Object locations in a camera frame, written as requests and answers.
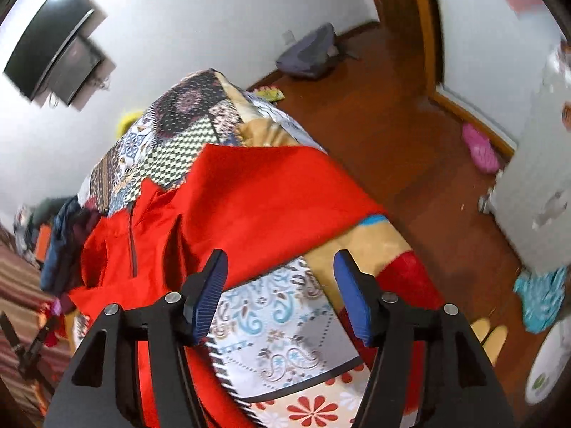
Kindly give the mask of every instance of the red jacket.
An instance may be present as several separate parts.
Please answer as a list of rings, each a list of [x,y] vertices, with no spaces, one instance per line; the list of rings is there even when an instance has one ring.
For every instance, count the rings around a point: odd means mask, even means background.
[[[132,210],[102,218],[81,257],[85,286],[70,292],[95,319],[112,302],[146,306],[200,271],[215,248],[228,254],[225,289],[259,276],[383,210],[326,154],[307,147],[206,145],[178,189],[142,184]],[[139,347],[143,411],[158,426],[148,353]],[[190,349],[196,392],[226,426],[251,426],[210,369]]]

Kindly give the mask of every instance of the gray bag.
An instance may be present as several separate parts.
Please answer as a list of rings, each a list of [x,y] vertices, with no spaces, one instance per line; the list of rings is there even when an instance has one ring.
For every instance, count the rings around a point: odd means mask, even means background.
[[[276,67],[292,77],[319,78],[339,62],[335,41],[335,29],[328,22],[288,48]]]

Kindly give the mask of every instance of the pink slipper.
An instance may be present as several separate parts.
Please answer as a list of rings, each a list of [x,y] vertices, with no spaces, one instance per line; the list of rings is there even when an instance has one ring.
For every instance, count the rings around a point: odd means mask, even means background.
[[[492,148],[490,139],[470,124],[462,126],[462,138],[470,149],[475,166],[484,173],[493,174],[500,169],[500,162]]]

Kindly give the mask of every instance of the beige slipper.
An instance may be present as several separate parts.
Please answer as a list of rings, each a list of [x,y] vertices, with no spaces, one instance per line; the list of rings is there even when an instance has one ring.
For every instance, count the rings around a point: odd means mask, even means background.
[[[470,327],[472,327],[472,331],[476,335],[476,338],[478,338],[478,341],[482,342],[490,332],[490,319],[483,317],[476,320]]]
[[[492,330],[492,333],[490,333],[487,340],[482,345],[487,358],[490,359],[493,366],[496,365],[501,348],[504,347],[505,340],[507,340],[507,327],[505,325],[500,325]]]

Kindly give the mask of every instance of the wall outlet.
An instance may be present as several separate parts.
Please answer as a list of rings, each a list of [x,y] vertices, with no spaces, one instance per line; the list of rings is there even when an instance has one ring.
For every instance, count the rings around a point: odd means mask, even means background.
[[[291,45],[295,42],[295,36],[293,35],[292,31],[284,32],[282,34],[282,39],[284,39],[286,45]]]

